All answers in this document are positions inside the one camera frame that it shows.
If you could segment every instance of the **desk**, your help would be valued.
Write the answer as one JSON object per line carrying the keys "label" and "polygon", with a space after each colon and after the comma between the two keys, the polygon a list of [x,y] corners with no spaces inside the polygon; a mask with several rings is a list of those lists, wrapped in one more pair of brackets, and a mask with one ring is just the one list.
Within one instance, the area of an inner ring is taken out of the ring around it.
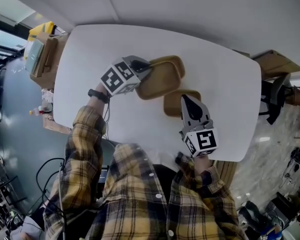
{"label": "desk", "polygon": [[[210,159],[238,162],[253,137],[261,97],[261,71],[255,61],[223,46],[193,36],[141,26],[81,25],[63,50],[54,89],[54,119],[72,127],[88,90],[105,68],[129,55],[152,60],[179,56],[185,67],[180,88],[197,90],[217,128],[219,148]],[[160,152],[189,153],[179,131],[180,118],[168,117],[163,97],[142,100],[134,91],[110,102],[109,138],[139,143]]]}

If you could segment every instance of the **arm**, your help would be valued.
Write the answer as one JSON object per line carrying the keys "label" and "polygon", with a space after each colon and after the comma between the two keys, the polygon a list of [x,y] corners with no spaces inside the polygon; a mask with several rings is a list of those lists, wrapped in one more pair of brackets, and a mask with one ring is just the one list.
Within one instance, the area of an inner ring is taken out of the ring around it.
{"label": "arm", "polygon": [[[102,84],[95,90],[107,94]],[[65,165],[60,180],[61,202],[68,221],[95,199],[94,186],[98,183],[103,163],[101,137],[106,129],[102,118],[104,107],[101,100],[91,97],[87,106],[79,110],[65,146]],[[59,176],[51,190],[51,202],[43,214],[47,238],[57,238],[62,230],[61,212],[55,207],[60,207],[58,186]]]}
{"label": "arm", "polygon": [[245,233],[239,227],[235,201],[225,183],[219,178],[216,167],[210,167],[207,155],[196,158],[194,167],[201,178],[200,184],[196,186],[196,191],[213,213],[215,222],[224,232],[225,238],[229,240],[246,239]]}

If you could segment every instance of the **tiled floor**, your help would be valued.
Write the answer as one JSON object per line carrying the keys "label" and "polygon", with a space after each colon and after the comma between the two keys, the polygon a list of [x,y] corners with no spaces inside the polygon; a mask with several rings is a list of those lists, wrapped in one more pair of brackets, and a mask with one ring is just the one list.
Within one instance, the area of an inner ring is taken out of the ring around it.
{"label": "tiled floor", "polygon": [[[41,196],[36,184],[36,173],[50,158],[64,157],[67,135],[43,128],[40,116],[30,116],[29,111],[41,104],[41,88],[24,70],[24,61],[16,59],[6,65],[2,97],[2,122],[0,122],[0,156],[18,197],[27,197],[21,203],[27,211]],[[104,143],[103,161],[109,163],[112,147]],[[48,177],[59,169],[59,162],[52,161],[39,175],[44,185]]]}
{"label": "tiled floor", "polygon": [[[0,156],[10,178],[18,175],[13,187],[25,211],[40,197],[36,173],[50,158],[64,156],[67,136],[43,128],[40,116],[30,116],[29,111],[41,103],[41,88],[29,78],[24,61],[16,59],[6,66],[0,123]],[[249,199],[263,208],[277,191],[282,194],[298,189],[300,169],[293,175],[295,184],[285,184],[279,189],[282,175],[295,147],[300,147],[300,107],[285,105],[274,125],[267,116],[260,116],[250,148],[238,164],[231,191],[237,206]],[[112,158],[112,147],[103,143],[104,164]],[[59,167],[51,162],[39,176],[44,184],[49,175]]]}

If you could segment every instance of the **plaid shirt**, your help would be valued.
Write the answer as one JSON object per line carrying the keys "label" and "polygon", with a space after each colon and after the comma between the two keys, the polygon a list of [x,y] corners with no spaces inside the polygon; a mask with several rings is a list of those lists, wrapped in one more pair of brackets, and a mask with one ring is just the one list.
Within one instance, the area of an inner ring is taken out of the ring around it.
{"label": "plaid shirt", "polygon": [[[103,157],[100,147],[105,122],[89,106],[80,109],[65,149],[61,176],[62,204],[67,231],[76,228],[75,217],[84,210],[95,211],[96,185]],[[98,211],[86,227],[86,239],[245,239],[238,226],[233,198],[219,179],[215,167],[195,174],[191,158],[179,153],[179,172],[172,181],[167,203],[153,165],[137,144],[115,148]],[[44,211],[47,239],[60,237],[62,216],[58,178]],[[68,239],[74,239],[67,232]]]}

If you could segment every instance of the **black wristwatch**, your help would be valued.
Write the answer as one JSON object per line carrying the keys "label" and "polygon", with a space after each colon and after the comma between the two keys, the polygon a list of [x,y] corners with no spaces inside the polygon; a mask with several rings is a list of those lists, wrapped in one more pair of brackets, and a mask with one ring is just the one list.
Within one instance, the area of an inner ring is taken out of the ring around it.
{"label": "black wristwatch", "polygon": [[90,89],[88,91],[88,95],[89,95],[89,97],[91,97],[91,96],[97,97],[99,100],[103,101],[104,104],[108,104],[109,100],[110,100],[109,95],[105,95],[103,92],[96,91],[96,90],[93,90],[93,89]]}

